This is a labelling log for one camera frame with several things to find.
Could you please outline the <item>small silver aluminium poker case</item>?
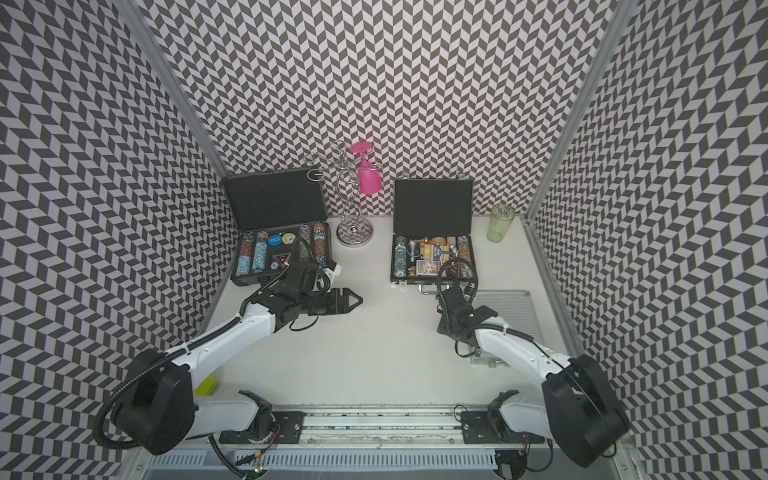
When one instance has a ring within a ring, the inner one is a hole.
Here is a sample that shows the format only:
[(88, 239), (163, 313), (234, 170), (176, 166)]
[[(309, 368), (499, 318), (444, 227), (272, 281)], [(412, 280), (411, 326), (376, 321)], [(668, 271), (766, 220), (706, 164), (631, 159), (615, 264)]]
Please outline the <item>small silver aluminium poker case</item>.
[(497, 312), (515, 330), (543, 342), (543, 335), (532, 295), (527, 290), (480, 290), (473, 301), (473, 307), (486, 306)]

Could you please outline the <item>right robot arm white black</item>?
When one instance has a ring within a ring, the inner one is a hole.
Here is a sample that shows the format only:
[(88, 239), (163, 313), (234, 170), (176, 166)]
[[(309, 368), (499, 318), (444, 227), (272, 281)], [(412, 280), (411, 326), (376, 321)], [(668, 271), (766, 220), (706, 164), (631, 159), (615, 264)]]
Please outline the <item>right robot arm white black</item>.
[(510, 389), (487, 406), (493, 439), (538, 436), (557, 446), (575, 464), (588, 467), (616, 446), (631, 422), (606, 373), (592, 357), (571, 357), (514, 329), (498, 313), (472, 304), (478, 281), (474, 274), (457, 275), (449, 287), (446, 272), (472, 271), (470, 261), (457, 257), (438, 270), (436, 297), (441, 315), (438, 331), (456, 346), (495, 356), (521, 373), (535, 387), (533, 398)]

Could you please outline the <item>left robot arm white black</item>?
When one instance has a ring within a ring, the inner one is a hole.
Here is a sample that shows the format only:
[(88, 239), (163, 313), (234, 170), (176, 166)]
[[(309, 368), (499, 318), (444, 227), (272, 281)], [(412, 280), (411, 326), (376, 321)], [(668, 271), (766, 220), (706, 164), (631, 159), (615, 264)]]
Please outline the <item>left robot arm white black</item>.
[(205, 399), (194, 391), (241, 351), (299, 316), (344, 315), (360, 306), (360, 295), (333, 286), (335, 276), (314, 260), (294, 259), (229, 321), (167, 351), (141, 352), (95, 414), (93, 440), (106, 449), (143, 448), (160, 455), (219, 432), (240, 432), (252, 441), (274, 438), (272, 405), (263, 397), (241, 390), (232, 398)]

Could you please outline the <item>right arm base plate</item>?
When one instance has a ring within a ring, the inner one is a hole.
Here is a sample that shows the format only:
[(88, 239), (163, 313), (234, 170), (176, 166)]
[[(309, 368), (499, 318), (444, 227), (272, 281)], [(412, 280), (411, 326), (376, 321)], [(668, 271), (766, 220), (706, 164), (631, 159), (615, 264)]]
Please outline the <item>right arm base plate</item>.
[(499, 414), (462, 411), (459, 414), (465, 444), (545, 444), (538, 435), (511, 430)]

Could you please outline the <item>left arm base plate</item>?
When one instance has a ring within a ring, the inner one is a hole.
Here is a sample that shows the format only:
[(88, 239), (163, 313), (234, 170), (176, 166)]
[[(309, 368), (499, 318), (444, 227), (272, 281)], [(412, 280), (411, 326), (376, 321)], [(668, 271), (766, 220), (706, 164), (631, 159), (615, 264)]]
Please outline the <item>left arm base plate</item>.
[(218, 441), (227, 445), (298, 444), (305, 418), (303, 411), (258, 413), (244, 431), (224, 431)]

